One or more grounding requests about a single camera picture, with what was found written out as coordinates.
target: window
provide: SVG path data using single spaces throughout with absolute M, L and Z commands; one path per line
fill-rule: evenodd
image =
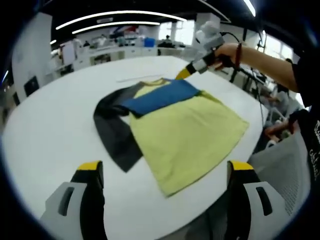
M 176 32 L 174 40 L 182 42 L 185 45 L 192 45 L 195 32 L 195 21 L 178 21 L 176 23 Z
M 267 36 L 265 44 L 265 54 L 275 57 L 277 59 L 291 59 L 293 58 L 293 50 L 281 41 L 272 36 Z
M 166 39 L 166 36 L 171 36 L 172 22 L 164 22 L 160 24 L 159 40 Z

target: black sleeve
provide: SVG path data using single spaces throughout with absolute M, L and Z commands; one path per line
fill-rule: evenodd
M 312 106 L 319 101 L 320 68 L 319 49 L 304 54 L 298 64 L 293 64 L 294 78 L 305 107 Z

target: white table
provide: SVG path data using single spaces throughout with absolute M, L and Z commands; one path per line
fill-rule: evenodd
M 109 240 L 153 240 L 186 225 L 227 189 L 227 161 L 246 162 L 262 132 L 260 104 L 211 72 L 187 80 L 221 100 L 250 123 L 232 152 L 196 183 L 165 198 L 142 158 L 123 172 L 109 157 L 93 120 L 99 100 L 138 81 L 173 79 L 186 61 L 150 56 L 99 64 L 70 73 L 33 93 L 12 115 L 3 133 L 6 164 L 18 195 L 39 218 L 46 199 L 70 181 L 84 162 L 102 160 L 104 226 Z M 268 111 L 263 107 L 264 120 Z

